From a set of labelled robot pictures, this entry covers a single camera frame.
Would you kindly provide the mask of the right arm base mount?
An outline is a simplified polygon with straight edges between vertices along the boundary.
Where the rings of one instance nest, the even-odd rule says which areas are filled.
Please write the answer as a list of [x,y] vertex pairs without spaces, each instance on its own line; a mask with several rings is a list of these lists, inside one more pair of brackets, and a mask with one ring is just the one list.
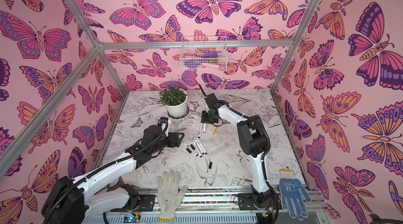
[[280,207],[277,195],[270,191],[265,193],[240,193],[237,195],[237,198],[240,210],[272,212]]

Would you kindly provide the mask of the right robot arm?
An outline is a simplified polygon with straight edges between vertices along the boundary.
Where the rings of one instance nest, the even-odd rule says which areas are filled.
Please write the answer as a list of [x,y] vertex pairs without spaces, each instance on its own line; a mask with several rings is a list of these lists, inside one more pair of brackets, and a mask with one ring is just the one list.
[[229,103],[217,99],[214,94],[203,93],[203,97],[208,110],[201,114],[202,123],[216,125],[222,120],[237,128],[239,145],[250,160],[254,203],[258,208],[266,208],[271,205],[270,201],[274,199],[276,192],[267,177],[265,157],[270,151],[271,143],[260,117],[241,113]]

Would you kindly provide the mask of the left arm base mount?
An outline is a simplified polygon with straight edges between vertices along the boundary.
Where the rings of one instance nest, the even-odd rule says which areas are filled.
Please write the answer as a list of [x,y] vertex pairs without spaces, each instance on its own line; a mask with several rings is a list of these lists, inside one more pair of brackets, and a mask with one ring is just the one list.
[[112,212],[144,212],[152,211],[154,208],[155,195],[140,195],[136,190],[137,188],[133,185],[124,186],[106,186],[107,191],[112,191],[114,189],[123,188],[129,193],[128,202],[121,208],[112,209]]

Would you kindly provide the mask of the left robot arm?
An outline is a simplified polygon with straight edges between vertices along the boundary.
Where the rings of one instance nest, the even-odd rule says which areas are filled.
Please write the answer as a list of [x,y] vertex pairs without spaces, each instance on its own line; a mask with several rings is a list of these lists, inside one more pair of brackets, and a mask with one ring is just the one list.
[[140,168],[166,147],[179,147],[183,139],[183,133],[169,132],[169,120],[162,117],[114,161],[74,178],[58,179],[41,210],[44,223],[81,224],[109,210],[135,209],[139,194],[121,177]]

